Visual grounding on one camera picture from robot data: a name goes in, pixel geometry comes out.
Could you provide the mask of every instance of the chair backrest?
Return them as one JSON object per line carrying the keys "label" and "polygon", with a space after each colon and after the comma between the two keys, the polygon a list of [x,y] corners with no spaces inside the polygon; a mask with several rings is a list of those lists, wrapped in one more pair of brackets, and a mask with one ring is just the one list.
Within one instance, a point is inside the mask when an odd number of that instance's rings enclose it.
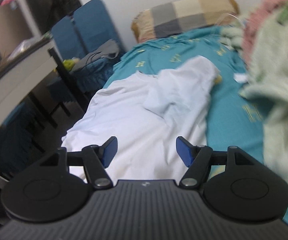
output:
{"label": "chair backrest", "polygon": [[29,164],[33,135],[26,130],[35,113],[25,102],[19,104],[0,127],[0,176],[10,179]]}
{"label": "chair backrest", "polygon": [[54,25],[51,32],[63,59],[73,57],[82,59],[86,56],[70,17],[65,16],[61,19]]}
{"label": "chair backrest", "polygon": [[122,53],[125,51],[102,0],[91,0],[79,7],[74,21],[89,53],[109,39],[118,43]]}

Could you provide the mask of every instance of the pillow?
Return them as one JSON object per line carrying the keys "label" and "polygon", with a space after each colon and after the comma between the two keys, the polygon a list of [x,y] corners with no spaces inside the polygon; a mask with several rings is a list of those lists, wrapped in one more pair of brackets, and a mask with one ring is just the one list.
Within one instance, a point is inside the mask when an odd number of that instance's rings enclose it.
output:
{"label": "pillow", "polygon": [[[139,43],[213,25],[223,13],[237,15],[235,0],[178,0],[141,12],[132,22]],[[232,21],[227,17],[222,24]]]}

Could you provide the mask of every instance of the pink fluffy blanket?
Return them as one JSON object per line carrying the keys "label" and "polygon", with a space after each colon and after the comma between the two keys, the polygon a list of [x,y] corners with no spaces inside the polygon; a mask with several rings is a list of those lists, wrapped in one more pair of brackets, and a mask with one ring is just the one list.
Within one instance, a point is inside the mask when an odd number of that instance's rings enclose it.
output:
{"label": "pink fluffy blanket", "polygon": [[247,65],[249,65],[251,61],[257,31],[273,10],[283,6],[286,1],[288,0],[265,0],[262,5],[250,15],[244,31],[242,44],[243,57]]}

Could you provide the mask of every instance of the white desk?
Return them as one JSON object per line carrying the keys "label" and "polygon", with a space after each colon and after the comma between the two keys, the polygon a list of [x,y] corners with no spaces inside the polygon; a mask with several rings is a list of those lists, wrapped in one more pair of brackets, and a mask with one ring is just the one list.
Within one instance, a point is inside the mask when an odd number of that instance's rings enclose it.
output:
{"label": "white desk", "polygon": [[[65,84],[71,76],[55,53],[53,40],[42,40],[13,61],[0,66],[0,126],[9,113],[53,69],[57,69]],[[68,86],[80,106],[85,110],[88,101],[73,81]]]}

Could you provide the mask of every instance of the white cloth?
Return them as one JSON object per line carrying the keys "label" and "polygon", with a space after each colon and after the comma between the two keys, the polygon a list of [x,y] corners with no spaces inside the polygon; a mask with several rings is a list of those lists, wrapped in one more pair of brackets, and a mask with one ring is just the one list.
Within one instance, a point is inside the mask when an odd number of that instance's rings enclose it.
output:
{"label": "white cloth", "polygon": [[[118,179],[181,179],[187,170],[175,148],[178,136],[206,144],[206,115],[218,69],[195,57],[158,75],[136,72],[114,81],[92,98],[85,116],[63,137],[63,147],[80,151],[111,136],[118,151],[106,169]],[[80,175],[82,168],[71,173]]]}

